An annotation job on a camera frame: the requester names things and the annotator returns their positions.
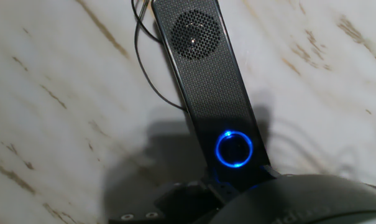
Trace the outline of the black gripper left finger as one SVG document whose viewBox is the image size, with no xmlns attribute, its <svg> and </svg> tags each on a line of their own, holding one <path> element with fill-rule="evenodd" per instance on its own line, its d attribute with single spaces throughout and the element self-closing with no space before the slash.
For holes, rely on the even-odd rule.
<svg viewBox="0 0 376 224">
<path fill-rule="evenodd" d="M 209 223 L 238 195 L 231 184 L 209 177 L 169 183 L 117 212 L 108 223 Z"/>
</svg>

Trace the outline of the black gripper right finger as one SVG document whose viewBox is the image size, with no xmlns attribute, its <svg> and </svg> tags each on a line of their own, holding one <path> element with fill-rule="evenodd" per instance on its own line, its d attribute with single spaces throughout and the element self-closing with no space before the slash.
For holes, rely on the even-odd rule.
<svg viewBox="0 0 376 224">
<path fill-rule="evenodd" d="M 277 172 L 272 166 L 270 165 L 265 165 L 265 166 L 262 166 L 261 169 L 267 173 L 267 175 L 271 178 L 271 179 L 278 179 L 280 178 L 282 175 L 281 173 Z"/>
</svg>

